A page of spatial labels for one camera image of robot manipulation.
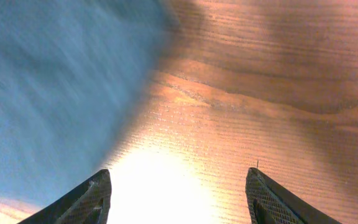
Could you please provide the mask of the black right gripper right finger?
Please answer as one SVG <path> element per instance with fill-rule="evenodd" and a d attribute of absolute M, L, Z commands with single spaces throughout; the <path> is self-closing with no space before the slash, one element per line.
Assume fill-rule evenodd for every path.
<path fill-rule="evenodd" d="M 341 224 L 255 167 L 248 170 L 245 190 L 252 224 Z"/>

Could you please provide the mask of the dark blue denim shorts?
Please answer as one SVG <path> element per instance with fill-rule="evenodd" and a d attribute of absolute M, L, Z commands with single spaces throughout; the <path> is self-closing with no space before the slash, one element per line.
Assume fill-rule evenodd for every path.
<path fill-rule="evenodd" d="M 46 206 L 93 175 L 174 24 L 164 1 L 0 0 L 0 198 Z"/>

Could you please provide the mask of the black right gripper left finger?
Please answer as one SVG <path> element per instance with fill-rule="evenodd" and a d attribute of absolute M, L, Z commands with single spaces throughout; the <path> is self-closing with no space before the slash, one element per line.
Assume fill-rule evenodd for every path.
<path fill-rule="evenodd" d="M 18 224 L 106 224 L 111 178 L 101 169 L 60 199 Z"/>

